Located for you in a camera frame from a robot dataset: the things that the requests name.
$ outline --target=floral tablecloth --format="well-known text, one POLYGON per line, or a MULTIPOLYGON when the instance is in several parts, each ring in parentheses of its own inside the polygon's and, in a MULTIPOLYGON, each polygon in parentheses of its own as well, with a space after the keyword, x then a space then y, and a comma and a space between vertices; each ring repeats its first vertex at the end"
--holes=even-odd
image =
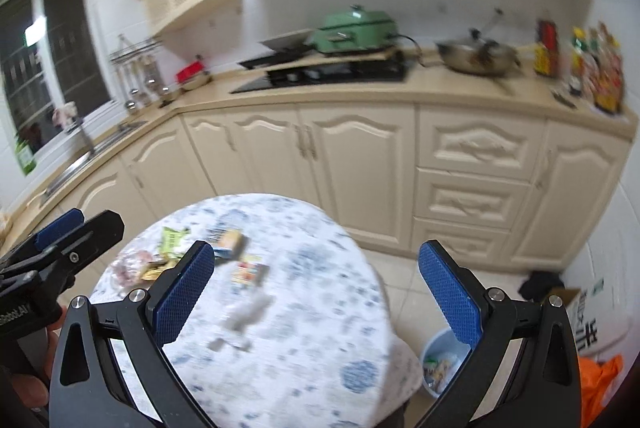
MULTIPOLYGON (((273 301, 246 328, 248 350, 211 348, 235 262, 216 266, 180 336, 163 349, 220 428, 370 428, 420 387, 420 363, 394 333, 374 269, 322 210, 265 194, 207 199, 156 222, 123 251, 156 252, 163 226, 190 228, 184 251, 207 228, 239 228, 249 239, 244 252, 269 266, 262 287, 273 301)), ((111 264, 90 299, 128 291, 111 264)), ((158 418, 124 344, 114 342, 114 351, 136 405, 158 418)))

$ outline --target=kitchen counter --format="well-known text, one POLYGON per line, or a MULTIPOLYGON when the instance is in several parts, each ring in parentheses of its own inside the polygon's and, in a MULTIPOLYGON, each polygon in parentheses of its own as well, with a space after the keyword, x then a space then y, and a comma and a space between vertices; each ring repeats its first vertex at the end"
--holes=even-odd
MULTIPOLYGON (((544 80, 533 74, 514 72, 502 80, 491 80, 449 71, 440 62, 434 62, 426 68, 414 67, 406 82, 402 84, 337 84, 277 88, 242 94, 229 93, 263 74, 264 72, 259 70, 230 72, 221 75, 209 85, 188 92, 165 108, 152 106, 135 116, 130 116, 127 121, 143 119, 147 123, 97 156, 43 206, 39 205, 40 198, 36 198, 28 206, 23 205, 14 216, 14 225, 0 250, 0 255, 23 240, 26 234, 89 174, 155 127, 173 116, 187 112, 286 103, 415 103, 468 106, 476 110, 494 110, 500 113, 552 119, 611 134, 629 142, 634 140, 638 127, 638 116, 626 107, 622 115, 615 118, 593 109, 584 100, 576 102, 575 110, 567 108, 558 103, 551 94, 550 90, 556 82, 544 80)), ((34 192, 34 195, 43 191, 44 187, 46 184, 34 192)))

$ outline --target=green pot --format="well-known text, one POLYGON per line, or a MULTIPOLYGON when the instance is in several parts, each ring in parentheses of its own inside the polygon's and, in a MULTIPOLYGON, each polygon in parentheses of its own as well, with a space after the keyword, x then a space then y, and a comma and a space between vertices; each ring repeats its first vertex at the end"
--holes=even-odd
POLYGON ((365 11, 352 5, 351 11, 324 19, 313 42, 322 54, 367 53, 395 44, 398 24, 384 11, 365 11))

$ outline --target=red container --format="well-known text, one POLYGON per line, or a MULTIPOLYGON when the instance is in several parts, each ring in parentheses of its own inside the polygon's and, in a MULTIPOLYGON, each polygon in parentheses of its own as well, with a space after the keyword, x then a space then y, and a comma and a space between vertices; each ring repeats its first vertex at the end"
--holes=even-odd
POLYGON ((193 78, 198 72, 202 72, 204 70, 204 65, 202 62, 197 61, 193 62, 191 65, 186 66, 180 72, 175 75, 175 80, 179 85, 185 83, 190 78, 193 78))

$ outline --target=orange bag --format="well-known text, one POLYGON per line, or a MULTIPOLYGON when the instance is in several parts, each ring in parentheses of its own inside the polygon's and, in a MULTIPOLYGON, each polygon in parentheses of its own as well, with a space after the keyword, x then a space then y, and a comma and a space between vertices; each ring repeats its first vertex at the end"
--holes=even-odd
POLYGON ((589 358, 578 356, 578 365, 580 366, 580 390, 582 392, 580 428, 587 428, 604 408, 602 398, 613 378, 622 370, 622 356, 618 354, 602 365, 589 358))

